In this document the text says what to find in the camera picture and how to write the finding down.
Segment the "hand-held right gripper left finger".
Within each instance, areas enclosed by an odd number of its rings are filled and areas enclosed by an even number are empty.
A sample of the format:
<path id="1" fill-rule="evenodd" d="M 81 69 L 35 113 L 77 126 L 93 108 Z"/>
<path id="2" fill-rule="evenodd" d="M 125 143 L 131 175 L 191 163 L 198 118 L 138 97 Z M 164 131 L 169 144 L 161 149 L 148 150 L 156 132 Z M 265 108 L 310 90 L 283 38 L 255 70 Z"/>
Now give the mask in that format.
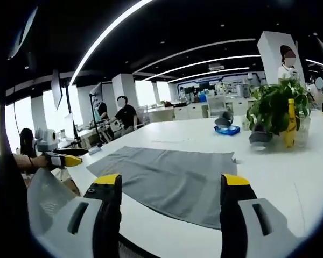
<path id="1" fill-rule="evenodd" d="M 112 174 L 97 178 L 76 196 L 55 177 L 45 186 L 52 223 L 43 236 L 51 257 L 118 257 L 122 178 Z"/>

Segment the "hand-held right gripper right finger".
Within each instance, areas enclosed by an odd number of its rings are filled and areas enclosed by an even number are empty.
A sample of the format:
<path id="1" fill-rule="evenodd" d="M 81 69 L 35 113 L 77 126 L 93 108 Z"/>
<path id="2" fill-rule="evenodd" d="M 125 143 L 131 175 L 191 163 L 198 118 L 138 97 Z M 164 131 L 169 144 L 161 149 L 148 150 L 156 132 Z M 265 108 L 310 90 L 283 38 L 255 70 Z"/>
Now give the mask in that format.
<path id="1" fill-rule="evenodd" d="M 222 174 L 220 204 L 221 257 L 288 257 L 303 241 L 243 177 Z"/>

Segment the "person's left hand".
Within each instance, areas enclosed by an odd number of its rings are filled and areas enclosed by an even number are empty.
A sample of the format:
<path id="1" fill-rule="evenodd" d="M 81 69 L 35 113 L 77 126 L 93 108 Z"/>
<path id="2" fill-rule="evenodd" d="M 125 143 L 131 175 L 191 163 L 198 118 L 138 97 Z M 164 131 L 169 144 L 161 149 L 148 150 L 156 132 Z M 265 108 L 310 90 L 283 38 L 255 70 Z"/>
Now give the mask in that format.
<path id="1" fill-rule="evenodd" d="M 31 162 L 35 168 L 44 168 L 48 165 L 48 160 L 43 155 L 31 158 Z"/>

